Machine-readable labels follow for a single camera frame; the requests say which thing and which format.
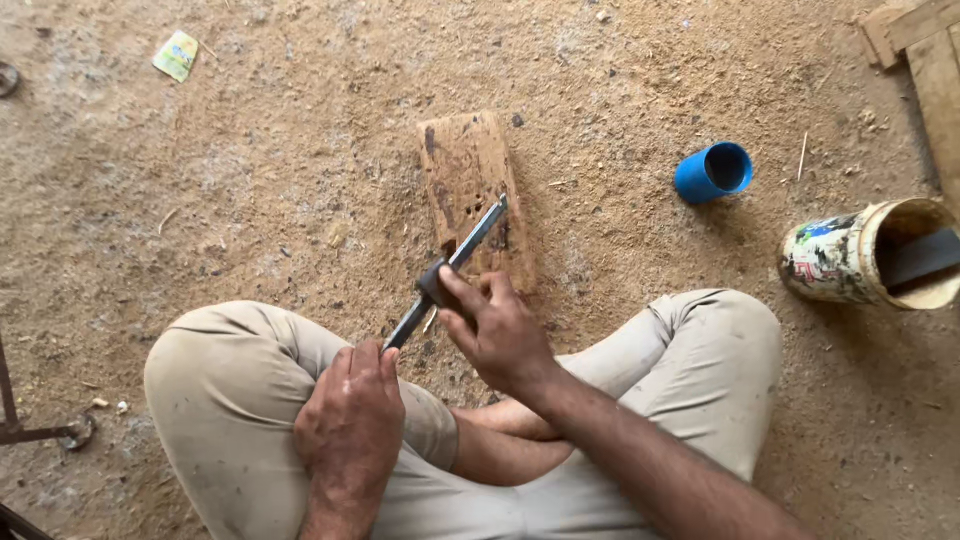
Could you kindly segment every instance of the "person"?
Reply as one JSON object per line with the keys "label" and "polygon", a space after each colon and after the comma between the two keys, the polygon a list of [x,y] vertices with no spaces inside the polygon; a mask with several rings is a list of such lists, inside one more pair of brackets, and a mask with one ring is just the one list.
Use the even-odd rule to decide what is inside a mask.
{"label": "person", "polygon": [[441,323],[512,399],[448,408],[397,378],[398,350],[254,302],[160,337],[148,403],[215,540],[812,538],[748,483],[780,376],[761,302],[662,297],[554,357],[505,274],[441,280],[477,330]]}

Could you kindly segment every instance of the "khaki pants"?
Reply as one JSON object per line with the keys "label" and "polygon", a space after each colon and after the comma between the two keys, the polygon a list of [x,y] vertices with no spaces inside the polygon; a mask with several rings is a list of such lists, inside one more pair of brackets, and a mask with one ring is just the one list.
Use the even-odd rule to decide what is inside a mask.
{"label": "khaki pants", "polygon": [[[347,342],[254,302],[184,315],[146,367],[150,410],[180,483],[216,540],[293,540],[308,479],[293,424]],[[580,379],[750,480],[780,376],[780,328],[730,290],[656,300],[613,335],[558,361]],[[519,487],[448,473],[457,428],[404,382],[404,444],[374,538],[656,537],[580,452]]]}

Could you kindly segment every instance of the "dirt floor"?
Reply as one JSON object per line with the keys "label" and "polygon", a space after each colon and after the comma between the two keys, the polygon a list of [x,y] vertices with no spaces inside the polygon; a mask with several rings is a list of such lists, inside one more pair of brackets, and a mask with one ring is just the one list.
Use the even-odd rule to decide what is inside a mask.
{"label": "dirt floor", "polygon": [[[19,406],[42,427],[111,405],[91,411],[82,452],[0,451],[0,501],[62,538],[207,538],[146,408],[151,346],[185,311],[235,299],[349,340],[389,330],[437,247],[414,126],[492,109],[524,120],[507,137],[532,307],[558,352],[662,294],[753,294],[786,343],[759,489],[824,537],[956,538],[957,309],[817,306],[775,270],[795,225],[939,196],[909,72],[877,73],[856,40],[877,6],[2,3],[0,60],[24,79],[0,101],[0,324]],[[150,63],[177,29],[216,54],[183,85]],[[753,184],[687,206],[673,169],[718,140],[750,151]],[[491,396],[437,329],[400,367],[451,404]]]}

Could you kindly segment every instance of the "wooden board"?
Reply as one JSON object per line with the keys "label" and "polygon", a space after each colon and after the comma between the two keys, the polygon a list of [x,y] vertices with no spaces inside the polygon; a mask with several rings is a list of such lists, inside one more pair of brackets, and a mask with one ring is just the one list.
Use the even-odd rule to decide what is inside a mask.
{"label": "wooden board", "polygon": [[929,0],[890,23],[890,42],[901,51],[958,22],[960,0]]}
{"label": "wooden board", "polygon": [[960,28],[942,30],[906,49],[924,114],[930,152],[947,208],[960,217]]}
{"label": "wooden board", "polygon": [[507,219],[500,219],[461,272],[468,276],[508,272],[517,290],[532,294],[533,253],[510,152],[496,116],[478,112],[430,120],[417,126],[417,137],[437,245],[463,242],[500,193],[506,193]]}
{"label": "wooden board", "polygon": [[858,20],[857,30],[864,42],[864,53],[870,63],[879,63],[885,69],[900,62],[899,49],[895,49],[889,38],[889,26],[902,17],[906,9],[884,6]]}

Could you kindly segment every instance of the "plastic container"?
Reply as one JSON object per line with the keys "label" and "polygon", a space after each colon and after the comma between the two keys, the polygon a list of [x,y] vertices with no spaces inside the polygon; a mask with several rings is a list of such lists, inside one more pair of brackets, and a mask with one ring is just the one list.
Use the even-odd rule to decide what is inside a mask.
{"label": "plastic container", "polygon": [[903,246],[944,228],[957,233],[956,219],[928,199],[880,203],[859,213],[805,223],[783,241],[780,276],[788,288],[810,300],[943,307],[960,291],[960,266],[888,289],[877,259],[902,253]]}
{"label": "plastic container", "polygon": [[674,186],[690,204],[743,191],[754,177],[754,164],[739,144],[718,142],[677,165]]}

